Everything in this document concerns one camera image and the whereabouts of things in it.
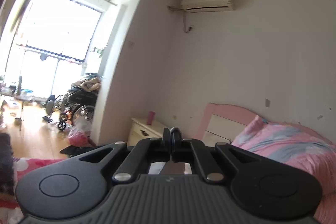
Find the pink headboard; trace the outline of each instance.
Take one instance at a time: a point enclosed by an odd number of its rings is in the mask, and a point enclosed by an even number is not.
[[[258,114],[244,107],[241,107],[241,106],[217,105],[214,103],[209,103],[205,107],[203,118],[201,120],[201,124],[199,125],[199,128],[197,130],[197,135],[195,137],[196,139],[201,140],[203,138],[204,132],[206,131],[208,124],[210,122],[211,115],[217,115],[219,117],[223,117],[225,119],[238,122],[238,123],[241,123],[247,126],[254,119],[254,117]],[[316,131],[308,127],[302,126],[300,124],[294,124],[294,123],[288,123],[288,122],[279,122],[279,124],[293,126],[305,133],[308,133],[311,136],[324,140],[326,143],[332,144],[330,140],[321,136]]]

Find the air conditioner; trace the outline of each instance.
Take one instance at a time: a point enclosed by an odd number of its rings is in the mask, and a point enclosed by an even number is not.
[[[232,0],[182,0],[182,9],[188,13],[232,11]]]

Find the sunlight on floor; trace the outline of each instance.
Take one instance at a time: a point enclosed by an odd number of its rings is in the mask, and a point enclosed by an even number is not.
[[[66,133],[60,132],[57,123],[45,123],[42,117],[46,115],[43,108],[25,106],[22,130],[14,125],[11,112],[20,116],[20,109],[5,109],[4,120],[7,124],[7,133],[11,136],[11,146],[16,158],[35,159],[66,159],[60,150],[69,146]],[[58,121],[58,113],[53,113],[52,119]]]

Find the pink blanket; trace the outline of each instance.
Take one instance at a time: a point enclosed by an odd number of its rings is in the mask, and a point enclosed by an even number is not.
[[[259,116],[232,143],[244,150],[312,174],[323,190],[315,218],[336,223],[336,147],[291,126],[269,124]]]

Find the nightstand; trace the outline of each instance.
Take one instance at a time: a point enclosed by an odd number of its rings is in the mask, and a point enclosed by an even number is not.
[[[146,138],[162,138],[163,129],[168,127],[164,124],[153,121],[152,125],[146,124],[146,118],[132,118],[132,127],[128,136],[127,145],[136,145],[138,141]]]

